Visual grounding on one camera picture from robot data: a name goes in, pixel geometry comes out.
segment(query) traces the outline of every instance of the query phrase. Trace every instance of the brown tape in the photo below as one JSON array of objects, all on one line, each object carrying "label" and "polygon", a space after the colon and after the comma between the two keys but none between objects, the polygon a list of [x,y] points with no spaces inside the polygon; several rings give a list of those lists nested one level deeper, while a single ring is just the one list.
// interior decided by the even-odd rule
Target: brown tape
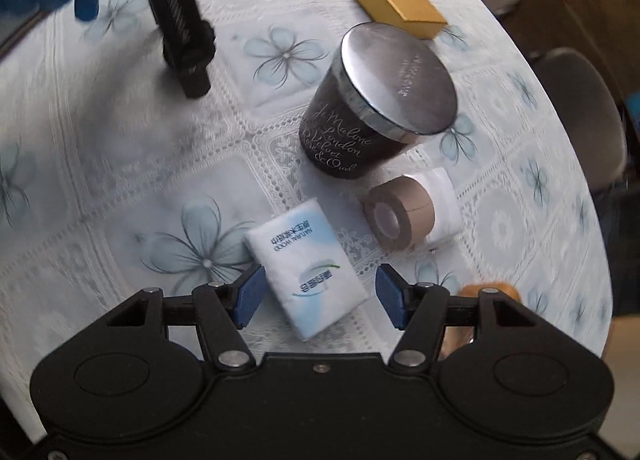
[{"label": "brown tape", "polygon": [[[376,207],[387,205],[398,221],[399,233],[389,235],[379,225]],[[410,177],[396,177],[374,187],[363,201],[367,221],[381,245],[392,250],[404,250],[424,240],[436,220],[429,193]]]}]

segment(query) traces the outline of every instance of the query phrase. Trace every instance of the blue flower pattern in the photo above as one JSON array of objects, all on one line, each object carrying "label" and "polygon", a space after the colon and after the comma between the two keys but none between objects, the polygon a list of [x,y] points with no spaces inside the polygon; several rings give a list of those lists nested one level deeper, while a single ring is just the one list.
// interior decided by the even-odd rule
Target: blue flower pattern
[{"label": "blue flower pattern", "polygon": [[254,72],[254,79],[276,88],[293,76],[305,86],[317,84],[322,73],[315,62],[328,53],[317,40],[298,41],[297,34],[284,27],[269,29],[267,38],[251,38],[244,53],[264,60]]},{"label": "blue flower pattern", "polygon": [[29,208],[25,189],[36,174],[35,159],[31,154],[20,154],[18,143],[7,144],[0,150],[0,203],[2,217],[14,225]]},{"label": "blue flower pattern", "polygon": [[82,37],[97,43],[109,30],[117,35],[127,34],[138,27],[138,13],[147,7],[146,0],[109,0],[106,6],[100,7],[98,17]]},{"label": "blue flower pattern", "polygon": [[571,310],[571,317],[574,320],[574,331],[577,333],[582,329],[584,325],[584,312],[587,309],[584,301],[584,296],[578,297],[575,301],[575,305]]},{"label": "blue flower pattern", "polygon": [[460,290],[460,281],[452,272],[440,277],[438,265],[433,262],[415,263],[415,281],[425,281],[445,287],[451,294],[457,294]]},{"label": "blue flower pattern", "polygon": [[609,308],[609,301],[604,300],[600,306],[600,325],[604,326],[609,321],[611,316],[611,309]]},{"label": "blue flower pattern", "polygon": [[516,90],[520,93],[524,103],[532,110],[535,110],[538,107],[538,100],[536,99],[532,89],[529,87],[527,81],[516,72],[510,74],[510,78],[511,81],[513,81],[513,85],[516,87]]},{"label": "blue flower pattern", "polygon": [[458,163],[460,153],[469,161],[475,159],[478,149],[471,139],[475,127],[469,116],[460,113],[440,140],[440,153],[454,164]]},{"label": "blue flower pattern", "polygon": [[582,233],[584,233],[589,227],[589,214],[585,201],[580,196],[575,202],[575,211],[578,217],[578,225],[580,226]]},{"label": "blue flower pattern", "polygon": [[171,294],[188,293],[211,281],[230,283],[253,263],[244,245],[244,233],[253,223],[240,222],[223,231],[215,200],[184,206],[180,221],[184,236],[153,233],[138,237],[146,268],[179,276]]},{"label": "blue flower pattern", "polygon": [[538,207],[544,207],[550,201],[546,169],[538,166],[535,159],[529,159],[528,166],[523,167],[522,172],[527,180],[527,185],[533,190],[533,201]]},{"label": "blue flower pattern", "polygon": [[545,315],[549,306],[549,297],[546,293],[539,293],[536,287],[533,287],[527,294],[527,308],[532,310],[539,316]]},{"label": "blue flower pattern", "polygon": [[466,35],[457,26],[446,26],[440,31],[439,39],[450,47],[454,47],[458,50],[467,51],[469,44],[466,42]]}]

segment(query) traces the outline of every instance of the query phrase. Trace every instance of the orange object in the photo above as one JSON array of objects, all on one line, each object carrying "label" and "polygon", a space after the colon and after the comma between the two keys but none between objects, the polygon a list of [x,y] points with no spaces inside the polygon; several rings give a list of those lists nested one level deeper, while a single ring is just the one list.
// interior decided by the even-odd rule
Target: orange object
[{"label": "orange object", "polygon": [[447,21],[429,0],[357,0],[375,22],[390,24],[416,38],[434,38]]},{"label": "orange object", "polygon": [[[464,297],[478,297],[478,294],[482,289],[498,289],[503,291],[511,299],[515,299],[521,303],[520,294],[511,283],[504,281],[494,281],[494,283],[478,283],[476,285],[465,285],[460,289],[458,296]],[[474,336],[473,327],[469,326],[450,326],[444,331],[444,339],[442,340],[442,347],[440,348],[440,359],[444,359],[454,350],[469,344]]]},{"label": "orange object", "polygon": [[460,289],[458,293],[459,296],[465,297],[478,297],[478,294],[482,289],[498,289],[499,291],[503,291],[507,296],[511,297],[511,299],[515,299],[517,302],[522,303],[520,299],[520,294],[516,291],[516,288],[511,283],[506,283],[505,281],[494,281],[494,283],[478,283],[477,285],[465,285]]}]

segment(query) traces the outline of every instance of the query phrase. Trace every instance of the lace tablecloth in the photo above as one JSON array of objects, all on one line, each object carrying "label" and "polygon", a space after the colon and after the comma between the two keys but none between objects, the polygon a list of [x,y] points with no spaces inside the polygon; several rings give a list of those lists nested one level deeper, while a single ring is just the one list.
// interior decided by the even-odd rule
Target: lace tablecloth
[{"label": "lace tablecloth", "polygon": [[[545,92],[480,0],[432,0],[450,23],[428,44],[457,88],[452,129],[355,182],[305,160],[298,123],[340,38],[367,15],[353,0],[198,1],[218,47],[202,100],[186,100],[167,71],[146,0],[102,0],[89,25],[67,7],[0,64],[0,393],[32,438],[43,433],[28,395],[41,357],[143,287],[186,294],[235,278],[250,259],[244,231],[312,197],[371,292],[383,261],[453,293],[510,281],[601,353],[610,280],[586,182]],[[434,253],[386,254],[360,198],[435,166],[455,186],[462,234]],[[375,297],[303,343],[269,295],[242,334],[258,356],[386,356],[399,338]]]}]

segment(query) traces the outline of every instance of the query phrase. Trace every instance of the floor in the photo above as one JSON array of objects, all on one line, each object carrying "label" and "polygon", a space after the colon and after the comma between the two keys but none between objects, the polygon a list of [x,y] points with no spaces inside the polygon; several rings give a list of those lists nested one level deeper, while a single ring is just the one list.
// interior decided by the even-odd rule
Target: floor
[{"label": "floor", "polygon": [[523,0],[504,27],[524,54],[559,46],[584,53],[616,101],[640,90],[640,0]]},{"label": "floor", "polygon": [[640,316],[615,318],[604,360],[613,373],[616,393],[600,435],[621,454],[640,454]]}]

